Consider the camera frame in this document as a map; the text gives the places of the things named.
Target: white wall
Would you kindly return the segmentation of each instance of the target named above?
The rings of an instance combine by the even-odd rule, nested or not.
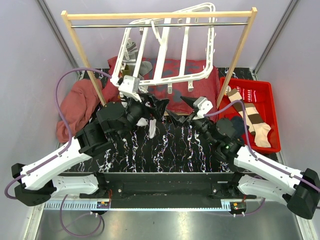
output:
[[[294,168],[320,174],[320,2],[300,1],[258,72],[272,84],[282,152]],[[313,218],[320,236],[320,210]]]
[[[1,239],[18,240],[30,209],[4,195],[11,166],[30,164],[56,148],[54,88],[71,66],[36,1],[0,2],[0,233]],[[76,74],[65,78],[60,98],[75,80]]]
[[[87,13],[145,13],[145,12],[174,12],[206,2],[205,0],[46,0],[67,44],[80,66],[83,65],[79,55],[69,36],[69,33],[60,16],[62,10],[70,14]],[[269,39],[272,36],[281,16],[283,15],[290,0],[215,0],[217,11],[248,11],[257,7],[258,14],[251,29],[247,43],[243,49],[238,62],[238,67],[253,68],[262,55]],[[222,19],[224,21],[245,21],[242,18]],[[77,21],[75,24],[123,24],[128,21]],[[228,67],[235,52],[243,26],[220,26],[216,27],[216,38],[214,40],[214,65],[217,67]],[[92,66],[103,68],[107,60],[117,56],[122,41],[124,29],[77,29],[76,30],[83,44],[85,52]],[[137,43],[141,36],[139,29],[131,30],[132,39]],[[206,28],[191,28],[189,33],[189,59],[205,59],[205,48],[207,41]],[[145,49],[145,57],[156,57],[159,44],[152,31],[148,34],[149,41]],[[183,29],[170,31],[167,57],[180,59],[182,49]]]

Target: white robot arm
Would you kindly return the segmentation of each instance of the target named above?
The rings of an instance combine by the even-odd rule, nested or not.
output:
[[[229,119],[221,118],[213,122],[208,118],[212,116],[212,114],[207,114],[212,104],[205,97],[181,98],[194,111],[185,117],[167,110],[176,126],[191,125],[195,128],[213,146],[212,154],[218,161],[233,163],[265,179],[235,173],[229,184],[230,193],[240,191],[244,195],[255,195],[277,201],[286,205],[294,214],[305,219],[312,219],[320,200],[320,180],[315,171],[307,168],[302,172],[284,166],[253,151],[250,146],[244,145],[235,137],[236,130]]]
[[[148,93],[138,93],[139,79],[125,77],[119,83],[119,90],[127,97],[127,106],[109,102],[97,112],[97,119],[72,139],[68,150],[59,154],[67,144],[43,159],[30,165],[15,164],[12,176],[24,175],[15,188],[18,200],[27,206],[46,202],[52,196],[82,195],[83,198],[102,198],[108,194],[107,181],[103,174],[90,174],[85,177],[58,176],[73,165],[89,160],[113,148],[113,142],[122,141],[141,119],[160,120],[169,103],[168,99],[159,100]],[[255,195],[274,200],[287,207],[300,217],[311,219],[320,200],[314,188],[320,186],[318,174],[311,169],[305,172],[284,166],[244,146],[234,138],[232,123],[222,118],[216,123],[205,115],[213,107],[205,97],[181,97],[194,109],[189,116],[177,116],[167,110],[176,126],[192,125],[211,145],[217,160],[233,162],[234,165],[258,174],[256,179],[244,174],[235,174],[230,190],[245,195]],[[55,159],[33,172],[30,170],[43,164],[48,158]]]

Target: metal rail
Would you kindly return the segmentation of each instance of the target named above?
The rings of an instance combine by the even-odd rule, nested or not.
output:
[[[242,26],[247,22],[205,22],[205,23],[159,23],[154,27],[211,27],[211,26]],[[123,25],[72,25],[73,29],[112,29],[112,28],[152,28],[151,24]]]

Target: wooden pole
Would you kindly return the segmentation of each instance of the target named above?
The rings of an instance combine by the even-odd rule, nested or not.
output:
[[[68,31],[69,31],[69,34],[70,34],[70,36],[71,36],[71,38],[72,38],[72,40],[73,40],[73,43],[74,43],[77,51],[79,52],[79,55],[80,55],[80,57],[81,57],[81,59],[82,59],[82,62],[83,62],[83,65],[84,65],[86,68],[91,68],[90,63],[89,63],[89,61],[88,61],[88,59],[87,59],[87,56],[86,56],[86,54],[85,54],[84,48],[82,47],[82,45],[81,45],[81,43],[80,43],[80,40],[79,40],[79,38],[78,38],[78,36],[77,36],[77,34],[76,34],[76,31],[71,27],[71,22],[68,20],[68,13],[67,13],[67,11],[62,11],[61,17],[62,17],[62,19],[63,19],[63,21],[64,21],[64,23],[65,23],[66,28],[67,28]],[[96,79],[96,77],[95,77],[95,74],[94,74],[92,71],[88,71],[88,75],[89,75],[89,78],[90,78],[90,80],[91,80],[91,82],[92,82],[92,84],[93,84],[93,87],[94,87],[96,93],[98,94],[98,97],[99,97],[99,99],[100,99],[101,104],[102,104],[103,106],[105,106],[107,103],[106,103],[106,100],[105,100],[105,98],[104,98],[104,96],[103,96],[103,94],[102,94],[102,92],[101,92],[100,87],[98,86],[98,84],[97,84],[97,82],[96,82],[97,79]]]
[[[240,54],[242,52],[242,49],[244,48],[244,45],[246,43],[248,34],[250,32],[252,24],[254,23],[255,17],[257,15],[257,12],[258,12],[257,9],[255,7],[253,7],[252,10],[251,10],[251,16],[248,17],[248,20],[247,20],[248,24],[244,27],[244,29],[242,31],[240,40],[238,42],[238,45],[236,47],[233,59],[231,61],[231,65],[230,65],[230,67],[228,69],[228,73],[227,73],[227,75],[226,75],[226,77],[224,79],[224,83],[222,85],[221,91],[220,91],[220,93],[218,95],[218,98],[216,100],[216,108],[219,108],[219,105],[220,105],[220,103],[222,101],[222,98],[224,97],[224,93],[225,93],[226,88],[227,88],[227,86],[229,84],[229,81],[231,79],[232,73],[235,70],[235,67],[236,67],[237,62],[239,60]]]
[[[179,19],[179,18],[218,18],[250,17],[252,11],[203,11],[203,12],[144,12],[144,13],[102,13],[68,14],[68,20],[107,20],[107,19]]]

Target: red basket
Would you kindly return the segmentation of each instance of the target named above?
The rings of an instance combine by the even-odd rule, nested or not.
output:
[[[221,87],[224,81],[225,81],[225,77],[221,77],[220,78]],[[274,102],[274,96],[272,94],[271,84],[266,81],[253,81],[253,80],[231,78],[228,85],[232,89],[238,86],[240,88],[252,89],[252,90],[265,93],[265,101],[256,102],[254,103],[254,105],[257,111],[259,112],[259,114],[261,115],[263,121],[269,124],[271,127],[271,130],[268,133],[268,141],[271,147],[259,147],[255,145],[252,145],[251,147],[252,149],[254,149],[255,151],[261,154],[271,154],[271,153],[279,152],[281,150],[281,145],[280,145],[278,124],[277,124],[277,117],[276,117],[275,102]],[[229,98],[227,96],[223,96],[221,104],[219,106],[219,110],[224,108],[229,103],[230,103]],[[230,107],[229,109],[219,114],[219,119],[224,118],[225,115],[229,115],[229,114],[235,114],[239,116],[235,108]]]

